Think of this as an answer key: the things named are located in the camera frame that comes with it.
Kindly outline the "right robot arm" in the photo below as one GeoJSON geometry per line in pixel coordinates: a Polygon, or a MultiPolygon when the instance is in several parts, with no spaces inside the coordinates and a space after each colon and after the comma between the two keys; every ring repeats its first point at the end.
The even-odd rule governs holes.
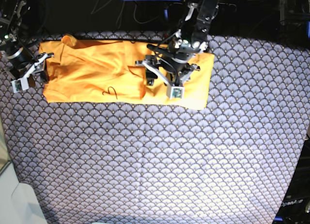
{"type": "Polygon", "coordinates": [[[0,51],[11,64],[6,73],[14,93],[35,86],[34,76],[48,82],[47,59],[52,52],[32,52],[45,31],[46,0],[0,0],[0,51]]]}

